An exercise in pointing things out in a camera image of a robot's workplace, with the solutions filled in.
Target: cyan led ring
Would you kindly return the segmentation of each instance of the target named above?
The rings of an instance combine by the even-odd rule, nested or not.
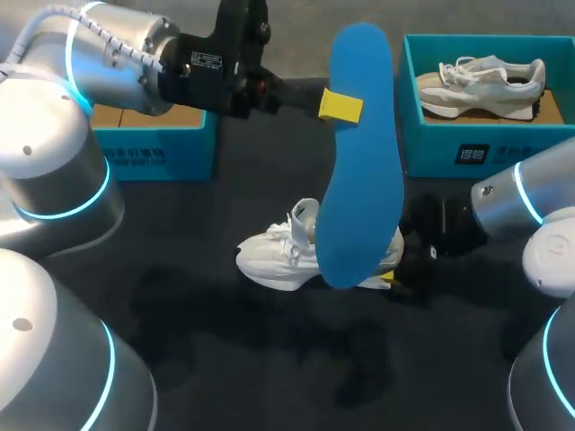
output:
[[[106,400],[110,395],[111,384],[114,380],[114,372],[116,370],[116,349],[114,347],[114,341],[112,340],[110,330],[108,329],[108,327],[104,322],[102,322],[102,325],[104,327],[104,330],[106,331],[106,336],[108,338],[108,343],[110,345],[110,366],[108,367],[108,376],[106,377],[106,384],[104,384],[104,389],[102,391],[100,399],[98,400],[98,404],[96,404],[95,409],[93,410],[92,414],[90,415],[84,426],[80,428],[80,431],[89,431],[90,428],[92,428],[93,424],[96,422],[96,419],[98,419],[100,413],[102,413],[102,409],[104,408]]]
[[[515,168],[513,169],[513,178],[515,179],[515,184],[517,185],[519,196],[521,197],[523,203],[527,207],[529,214],[531,214],[531,216],[537,221],[537,223],[543,224],[543,218],[535,210],[535,207],[533,206],[533,204],[529,200],[529,197],[527,196],[527,193],[525,192],[525,187],[523,187],[523,178],[521,177],[521,171],[519,169],[520,165],[521,162],[517,163],[515,165]]]
[[[98,4],[105,4],[104,2],[91,2],[88,4],[85,4],[82,9],[80,9],[80,14],[85,15],[90,9],[92,9],[93,7],[97,6]],[[80,90],[78,89],[77,84],[75,83],[75,78],[74,78],[74,70],[72,67],[72,47],[74,46],[74,38],[75,38],[75,34],[78,31],[78,26],[80,25],[80,22],[78,21],[73,21],[70,23],[70,26],[68,27],[68,33],[66,36],[66,48],[65,48],[65,66],[66,66],[66,76],[67,76],[67,80],[68,82],[70,82],[70,85],[72,86],[72,89],[74,90],[75,96],[77,98],[78,103],[80,103],[80,106],[83,107],[83,109],[86,109],[87,107],[90,107],[90,112],[89,115],[92,115],[91,111],[92,111],[92,105],[90,104],[90,102],[88,100],[86,100],[86,98],[80,93]]]
[[[60,218],[70,217],[70,216],[73,216],[75,214],[78,214],[81,211],[84,211],[91,204],[93,204],[96,200],[98,200],[98,198],[100,198],[100,196],[103,194],[103,192],[108,187],[108,184],[110,184],[110,177],[111,177],[110,163],[108,162],[108,159],[104,159],[104,160],[106,161],[106,178],[104,178],[104,182],[102,183],[102,185],[100,186],[98,191],[96,191],[96,193],[89,200],[84,202],[80,207],[74,208],[70,211],[66,211],[65,213],[54,214],[54,215],[33,214],[33,213],[26,211],[25,209],[19,208],[20,211],[22,213],[24,213],[25,215],[27,215],[28,217],[35,218],[38,220],[58,220]]]
[[[561,390],[561,387],[559,386],[559,384],[557,383],[557,380],[555,379],[555,375],[553,374],[553,369],[551,368],[551,361],[549,360],[549,352],[548,352],[548,348],[547,348],[548,339],[549,339],[549,329],[551,328],[551,323],[553,322],[553,318],[555,317],[555,314],[557,314],[558,311],[559,311],[559,309],[555,310],[555,312],[553,313],[553,315],[551,316],[551,318],[547,322],[547,326],[545,326],[545,331],[543,334],[543,360],[544,360],[544,364],[545,364],[545,371],[547,372],[547,376],[549,377],[549,382],[551,383],[553,389],[555,390],[557,397],[561,401],[562,405],[567,409],[567,411],[569,411],[571,416],[573,418],[575,418],[575,409],[573,408],[573,406],[571,406],[571,403],[569,402],[569,400],[567,400],[567,397],[565,397],[565,394],[563,393],[563,391]]]

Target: shoe sole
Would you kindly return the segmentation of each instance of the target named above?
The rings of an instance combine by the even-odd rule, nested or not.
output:
[[[258,285],[267,287],[269,289],[280,290],[282,292],[295,292],[301,286],[303,286],[305,283],[307,283],[309,280],[316,277],[316,276],[311,276],[309,278],[302,279],[300,281],[266,280],[263,278],[253,276],[252,274],[245,273],[242,271],[241,268],[239,268],[239,269],[242,272],[242,274],[244,274],[246,277],[248,277],[254,283],[257,283]]]
[[[295,292],[301,286],[303,286],[305,283],[307,283],[309,280],[311,280],[314,277],[317,277],[317,276],[312,276],[306,280],[302,280],[301,282],[281,281],[281,280],[264,280],[262,278],[252,276],[250,274],[246,274],[245,272],[242,271],[241,268],[239,268],[239,269],[242,272],[242,274],[244,274],[246,277],[248,277],[254,283],[257,283],[258,285],[267,287],[269,289],[279,290],[281,292]],[[389,283],[387,283],[385,280],[383,280],[381,277],[370,277],[367,280],[360,283],[358,285],[358,287],[362,287],[364,289],[369,289],[369,290],[390,290],[392,288],[392,286]]]
[[[445,119],[456,119],[460,115],[466,113],[468,110],[487,110],[492,114],[497,115],[503,119],[518,119],[523,121],[530,121],[534,118],[533,105],[518,107],[517,105],[509,103],[484,103],[481,105],[470,105],[462,108],[448,108],[445,106],[438,106],[426,101],[421,102],[421,106],[440,117]]]

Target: white sneaker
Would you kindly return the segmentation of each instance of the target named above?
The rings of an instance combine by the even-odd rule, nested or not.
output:
[[[511,84],[510,78],[526,80]],[[461,57],[456,65],[439,63],[439,72],[417,78],[421,106],[440,117],[455,119],[468,110],[488,110],[505,119],[530,120],[533,105],[545,89],[545,64],[511,65],[495,56]]]
[[[315,199],[300,200],[287,221],[273,224],[266,233],[248,238],[240,245],[235,262],[252,281],[276,290],[295,291],[320,269],[315,256],[315,220],[320,204]],[[382,260],[377,274],[392,271],[403,255],[403,237],[399,228]],[[360,287],[389,289],[380,276],[368,278]]]

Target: shoe box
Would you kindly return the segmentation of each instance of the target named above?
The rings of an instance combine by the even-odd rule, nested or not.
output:
[[[92,128],[120,181],[212,178],[217,116],[174,106],[157,117],[96,105]]]
[[[416,77],[439,63],[494,55],[508,63],[541,58],[546,89],[532,121],[498,119],[469,111],[433,118],[420,104]],[[411,177],[487,178],[575,136],[575,39],[554,36],[412,34],[403,39],[397,102]]]

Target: shoelace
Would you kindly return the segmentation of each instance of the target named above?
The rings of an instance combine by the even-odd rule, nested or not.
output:
[[[272,224],[266,233],[277,240],[280,240],[282,250],[289,259],[289,265],[295,266],[301,256],[301,250],[294,243],[291,235],[291,217],[287,215],[287,221],[282,224]]]
[[[475,76],[473,72],[468,71],[465,69],[464,65],[461,64],[462,62],[469,62],[475,60],[474,57],[460,57],[456,61],[456,65],[444,65],[443,63],[439,63],[439,76],[441,76],[441,81],[444,85],[450,86],[448,80],[457,81],[457,80],[464,80],[468,82],[477,82],[479,81],[479,77]]]
[[[482,75],[487,75],[492,73],[493,71],[497,70],[500,72],[501,75],[505,74],[505,69],[502,67],[496,67],[493,69],[482,70],[481,72],[470,72],[465,68],[465,64],[469,61],[475,60],[474,57],[460,57],[456,61],[456,65],[444,65],[443,63],[439,63],[439,76],[441,77],[441,81],[447,87],[451,86],[451,82],[457,83],[461,81],[465,81],[468,83],[476,83],[481,80]]]

